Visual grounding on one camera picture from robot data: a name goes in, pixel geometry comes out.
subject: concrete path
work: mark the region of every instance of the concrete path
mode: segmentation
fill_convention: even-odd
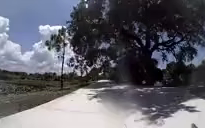
[[[205,128],[205,99],[182,88],[96,83],[0,119],[0,128]]]

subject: palm tree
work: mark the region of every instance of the palm tree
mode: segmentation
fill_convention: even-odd
[[[62,59],[62,67],[61,67],[61,89],[63,89],[63,69],[64,69],[64,61],[65,61],[65,47],[67,46],[67,41],[69,40],[66,35],[66,28],[62,27],[58,34],[52,34],[51,38],[45,42],[45,45],[48,47],[48,50],[55,50],[58,53],[58,57]]]

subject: tree canopy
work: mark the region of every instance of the tree canopy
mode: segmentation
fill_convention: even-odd
[[[163,77],[154,54],[186,62],[205,47],[202,7],[190,0],[82,0],[68,22],[75,58],[153,84]]]

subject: blue sky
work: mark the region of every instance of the blue sky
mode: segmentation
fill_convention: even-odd
[[[79,0],[0,0],[0,16],[9,19],[9,38],[30,50],[40,40],[40,25],[64,25]]]

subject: grassy field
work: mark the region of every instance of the grassy field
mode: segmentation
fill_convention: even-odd
[[[33,108],[87,85],[88,82],[65,82],[64,90],[60,90],[58,81],[0,81],[0,118]]]

